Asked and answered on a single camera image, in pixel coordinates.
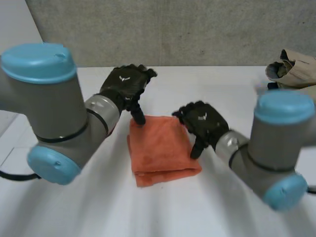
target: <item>white table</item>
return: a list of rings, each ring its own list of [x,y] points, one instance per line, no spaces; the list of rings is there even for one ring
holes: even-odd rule
[[[254,84],[265,67],[157,67],[141,97],[146,114],[170,115],[191,101],[212,104],[229,125],[249,136]],[[84,98],[97,92],[111,68],[79,69]],[[127,112],[82,174],[68,186],[45,180],[0,180],[1,237],[314,237],[316,197],[286,213],[265,206],[211,148],[194,177],[137,188],[126,136]],[[0,138],[1,170],[31,172],[26,156],[36,143],[23,115]],[[303,150],[297,169],[316,183],[316,149]]]

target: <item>blue joint cap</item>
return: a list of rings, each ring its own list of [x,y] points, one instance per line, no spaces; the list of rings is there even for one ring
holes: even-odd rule
[[[61,83],[77,73],[70,51],[55,43],[12,47],[2,54],[1,67],[9,77],[33,84]]]
[[[297,91],[268,91],[259,97],[254,115],[266,123],[294,124],[314,116],[315,106],[310,96]]]
[[[273,210],[289,210],[299,203],[307,188],[308,184],[303,176],[293,174],[272,185],[262,200]]]
[[[81,168],[67,156],[41,146],[31,149],[28,164],[39,177],[61,185],[71,183],[81,172]]]

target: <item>concrete wall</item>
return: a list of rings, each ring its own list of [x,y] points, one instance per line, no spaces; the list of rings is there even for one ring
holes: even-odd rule
[[[315,0],[26,0],[79,66],[266,65],[316,56]]]

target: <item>orange towel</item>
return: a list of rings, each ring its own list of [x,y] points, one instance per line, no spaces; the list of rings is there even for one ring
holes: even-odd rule
[[[138,187],[193,176],[202,168],[190,158],[191,144],[176,117],[145,116],[140,127],[132,119],[127,143]]]

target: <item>black glove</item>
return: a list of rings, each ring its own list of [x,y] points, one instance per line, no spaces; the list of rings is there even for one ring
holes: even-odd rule
[[[146,120],[138,100],[151,78],[156,76],[153,69],[147,69],[143,65],[136,67],[131,64],[114,68],[101,86],[100,95],[112,100],[120,113],[123,110],[130,111],[136,123],[144,125]]]
[[[229,131],[225,119],[212,106],[202,101],[189,103],[172,115],[179,119],[189,133],[196,136],[190,155],[193,159],[197,159],[209,145],[215,149],[218,140]]]

